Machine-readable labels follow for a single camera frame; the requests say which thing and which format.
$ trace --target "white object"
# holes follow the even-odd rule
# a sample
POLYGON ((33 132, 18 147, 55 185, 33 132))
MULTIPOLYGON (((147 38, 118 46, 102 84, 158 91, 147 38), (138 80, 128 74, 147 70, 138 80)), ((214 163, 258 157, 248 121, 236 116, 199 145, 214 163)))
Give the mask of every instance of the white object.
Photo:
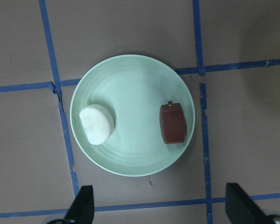
POLYGON ((102 105, 89 105, 79 116, 87 139, 93 145, 103 144, 114 131, 113 117, 102 105))

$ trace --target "plate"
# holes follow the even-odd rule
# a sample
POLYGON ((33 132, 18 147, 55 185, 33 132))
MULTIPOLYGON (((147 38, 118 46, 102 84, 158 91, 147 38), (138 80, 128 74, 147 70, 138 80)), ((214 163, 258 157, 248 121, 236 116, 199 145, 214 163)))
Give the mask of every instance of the plate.
POLYGON ((123 176, 157 173, 174 163, 193 135, 192 96, 178 74, 164 63, 141 55, 109 58, 90 69, 78 83, 70 104, 70 124, 85 155, 101 168, 123 176), (187 132, 184 143, 166 145, 160 128, 160 106, 180 103, 187 132), (91 145, 79 112, 91 104, 107 108, 115 129, 102 145, 91 145))

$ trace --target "brown object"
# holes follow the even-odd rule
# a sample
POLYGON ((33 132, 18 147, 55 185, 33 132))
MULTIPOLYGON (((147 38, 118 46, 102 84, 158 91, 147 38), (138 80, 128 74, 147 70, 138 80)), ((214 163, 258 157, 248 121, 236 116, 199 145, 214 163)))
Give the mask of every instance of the brown object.
POLYGON ((166 144, 185 141, 186 123, 182 106, 179 103, 162 105, 160 108, 160 125, 163 140, 166 144))

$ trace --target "black object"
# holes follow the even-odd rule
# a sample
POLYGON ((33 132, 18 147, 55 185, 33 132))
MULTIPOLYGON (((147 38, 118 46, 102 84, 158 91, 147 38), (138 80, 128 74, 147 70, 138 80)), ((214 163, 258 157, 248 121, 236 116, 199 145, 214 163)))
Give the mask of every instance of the black object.
POLYGON ((91 224, 94 218, 92 186, 82 186, 64 219, 53 220, 48 224, 91 224))
POLYGON ((237 183, 226 184, 225 211, 232 224, 280 224, 280 216, 266 216, 237 183))

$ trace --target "round plate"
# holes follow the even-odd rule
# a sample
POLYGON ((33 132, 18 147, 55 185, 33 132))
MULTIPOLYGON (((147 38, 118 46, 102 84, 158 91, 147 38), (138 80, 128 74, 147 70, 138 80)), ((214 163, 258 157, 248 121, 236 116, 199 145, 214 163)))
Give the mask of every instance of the round plate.
POLYGON ((167 65, 140 55, 109 58, 81 79, 70 105, 75 139, 95 164, 124 176, 145 176, 174 163, 187 148, 194 131, 192 96, 183 80, 167 65), (166 145, 160 128, 160 106, 169 100, 182 105, 187 132, 184 143, 166 145), (106 107, 115 129, 102 145, 91 145, 79 112, 90 104, 106 107))

